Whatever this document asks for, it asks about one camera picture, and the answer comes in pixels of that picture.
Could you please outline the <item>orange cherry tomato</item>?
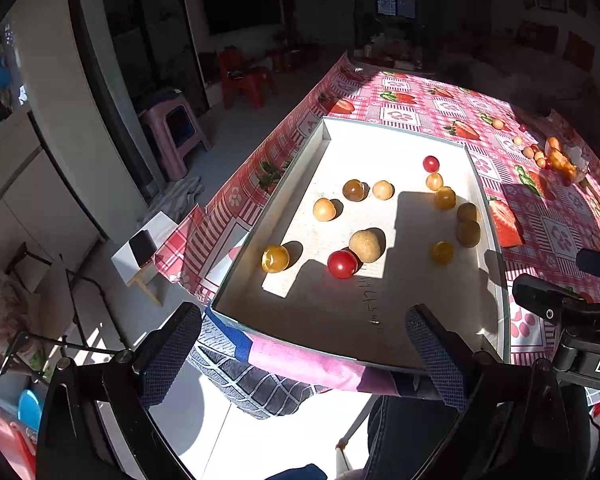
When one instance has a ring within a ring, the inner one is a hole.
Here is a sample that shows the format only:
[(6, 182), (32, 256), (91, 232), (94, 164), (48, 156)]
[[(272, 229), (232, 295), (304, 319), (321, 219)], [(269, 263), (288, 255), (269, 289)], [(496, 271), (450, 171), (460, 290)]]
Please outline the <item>orange cherry tomato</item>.
[(454, 246), (452, 243), (442, 240), (431, 247), (430, 257), (439, 266), (446, 266), (454, 258)]

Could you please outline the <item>red cherry tomato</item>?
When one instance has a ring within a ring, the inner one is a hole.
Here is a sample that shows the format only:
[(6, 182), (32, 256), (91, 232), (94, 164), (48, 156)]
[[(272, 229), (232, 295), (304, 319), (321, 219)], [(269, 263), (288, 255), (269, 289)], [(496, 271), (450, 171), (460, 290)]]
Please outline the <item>red cherry tomato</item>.
[(439, 171), (440, 162), (438, 161), (437, 157), (428, 155), (422, 161), (422, 166), (428, 172), (428, 174), (434, 174), (435, 172)]
[(347, 280), (358, 270), (358, 259), (349, 249), (336, 250), (327, 259), (327, 269), (334, 278)]

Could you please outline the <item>small white wooden stool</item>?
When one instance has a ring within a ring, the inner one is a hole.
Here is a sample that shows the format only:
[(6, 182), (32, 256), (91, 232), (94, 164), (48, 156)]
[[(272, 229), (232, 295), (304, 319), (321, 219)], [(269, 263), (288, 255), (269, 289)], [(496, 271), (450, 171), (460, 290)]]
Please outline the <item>small white wooden stool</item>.
[(150, 287), (159, 274), (155, 254), (177, 226), (164, 212), (158, 211), (111, 256), (125, 286), (136, 285), (158, 307), (162, 301)]

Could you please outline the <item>dark longan fruit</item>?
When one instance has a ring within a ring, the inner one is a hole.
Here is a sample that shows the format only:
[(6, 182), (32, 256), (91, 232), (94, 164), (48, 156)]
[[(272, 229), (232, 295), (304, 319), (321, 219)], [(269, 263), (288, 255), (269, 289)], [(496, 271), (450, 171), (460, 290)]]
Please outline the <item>dark longan fruit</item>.
[(455, 236), (462, 246), (475, 247), (481, 240), (480, 224), (475, 220), (460, 221), (457, 223)]

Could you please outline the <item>clear plastic fruit bowl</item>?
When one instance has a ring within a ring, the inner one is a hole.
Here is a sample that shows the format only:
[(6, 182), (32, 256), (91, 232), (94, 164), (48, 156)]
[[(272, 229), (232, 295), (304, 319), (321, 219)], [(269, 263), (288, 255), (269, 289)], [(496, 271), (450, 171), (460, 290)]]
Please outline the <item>clear plastic fruit bowl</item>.
[(562, 141), (560, 143), (562, 149), (557, 151), (552, 150), (548, 146), (547, 140), (545, 141), (544, 154), (550, 168), (557, 171), (565, 182), (581, 182), (588, 173), (588, 161), (583, 156), (582, 148), (579, 145), (565, 144)]

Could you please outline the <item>tan longan fruit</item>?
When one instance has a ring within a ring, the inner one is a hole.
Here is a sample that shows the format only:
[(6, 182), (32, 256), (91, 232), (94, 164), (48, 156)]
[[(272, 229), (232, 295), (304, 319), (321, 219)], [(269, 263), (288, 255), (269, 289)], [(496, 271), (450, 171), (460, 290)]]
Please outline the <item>tan longan fruit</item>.
[(477, 206), (471, 202), (462, 203), (456, 212), (458, 222), (477, 222), (479, 219)]

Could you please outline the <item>orange tangerine in bowl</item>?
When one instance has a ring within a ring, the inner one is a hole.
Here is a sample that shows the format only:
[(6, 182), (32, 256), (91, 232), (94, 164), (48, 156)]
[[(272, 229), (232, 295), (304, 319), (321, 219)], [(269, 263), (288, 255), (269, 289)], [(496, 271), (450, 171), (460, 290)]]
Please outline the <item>orange tangerine in bowl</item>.
[(547, 139), (547, 144), (548, 146), (552, 149), (552, 150), (557, 150), (560, 151), (562, 149), (562, 144), (560, 143), (560, 141), (556, 138), (556, 136), (550, 136)]

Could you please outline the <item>tan longan in box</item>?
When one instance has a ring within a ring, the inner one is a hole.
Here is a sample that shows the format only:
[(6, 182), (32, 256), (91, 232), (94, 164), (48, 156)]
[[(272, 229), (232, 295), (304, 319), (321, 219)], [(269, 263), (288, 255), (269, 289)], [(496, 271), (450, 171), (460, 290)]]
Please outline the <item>tan longan in box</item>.
[(354, 232), (349, 240), (349, 249), (362, 263), (373, 263), (384, 252), (381, 240), (373, 230), (359, 230)]

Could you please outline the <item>yellow tomato in box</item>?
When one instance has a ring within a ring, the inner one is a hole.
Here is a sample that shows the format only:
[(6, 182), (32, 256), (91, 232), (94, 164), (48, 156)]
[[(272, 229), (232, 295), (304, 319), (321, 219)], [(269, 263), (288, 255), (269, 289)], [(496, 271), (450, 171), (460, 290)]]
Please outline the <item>yellow tomato in box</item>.
[(456, 206), (456, 194), (449, 186), (442, 186), (434, 194), (434, 204), (441, 210), (451, 210)]
[(329, 222), (337, 215), (334, 203), (328, 198), (319, 198), (313, 206), (314, 218), (319, 222)]

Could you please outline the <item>small yellow tomato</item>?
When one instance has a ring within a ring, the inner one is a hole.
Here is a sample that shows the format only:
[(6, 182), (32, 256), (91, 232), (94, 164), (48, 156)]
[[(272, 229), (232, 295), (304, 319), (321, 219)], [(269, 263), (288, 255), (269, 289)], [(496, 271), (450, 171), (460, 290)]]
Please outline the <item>small yellow tomato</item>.
[(278, 273), (288, 268), (289, 261), (290, 255), (286, 247), (270, 245), (262, 254), (261, 266), (266, 273)]

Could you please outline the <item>white shallow cardboard box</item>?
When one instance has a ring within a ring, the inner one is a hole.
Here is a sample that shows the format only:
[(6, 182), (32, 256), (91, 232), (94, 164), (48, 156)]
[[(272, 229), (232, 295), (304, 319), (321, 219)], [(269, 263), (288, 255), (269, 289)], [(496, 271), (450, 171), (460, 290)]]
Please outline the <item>white shallow cardboard box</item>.
[(504, 358), (498, 237), (467, 146), (337, 118), (291, 162), (212, 302), (225, 324), (322, 356), (420, 370), (422, 304)]

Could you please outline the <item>pink plastic stool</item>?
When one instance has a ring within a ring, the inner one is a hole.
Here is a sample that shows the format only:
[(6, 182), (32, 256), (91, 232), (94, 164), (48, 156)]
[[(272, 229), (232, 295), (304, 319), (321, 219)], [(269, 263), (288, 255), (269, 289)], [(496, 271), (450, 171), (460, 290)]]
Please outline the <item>pink plastic stool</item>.
[(155, 94), (146, 110), (140, 113), (140, 121), (150, 132), (160, 155), (160, 165), (170, 181), (186, 176), (185, 156), (198, 144), (207, 152), (212, 148), (180, 90), (166, 89)]

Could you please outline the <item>red plastic chair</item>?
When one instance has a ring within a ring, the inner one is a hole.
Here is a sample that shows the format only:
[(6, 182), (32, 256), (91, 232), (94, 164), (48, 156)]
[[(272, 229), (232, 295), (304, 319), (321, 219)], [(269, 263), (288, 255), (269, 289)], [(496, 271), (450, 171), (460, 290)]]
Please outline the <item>red plastic chair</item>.
[(238, 96), (245, 96), (257, 110), (264, 107), (264, 88), (268, 87), (273, 96), (278, 96), (278, 87), (272, 72), (264, 66), (248, 61), (242, 51), (225, 48), (218, 54), (221, 73), (221, 92), (223, 104), (231, 108)]

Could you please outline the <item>window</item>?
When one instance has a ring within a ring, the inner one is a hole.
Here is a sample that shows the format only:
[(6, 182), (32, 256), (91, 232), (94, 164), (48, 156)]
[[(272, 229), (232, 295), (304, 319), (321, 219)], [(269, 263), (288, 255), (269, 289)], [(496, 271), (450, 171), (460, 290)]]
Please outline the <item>window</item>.
[(376, 0), (377, 12), (390, 18), (416, 18), (416, 0)]

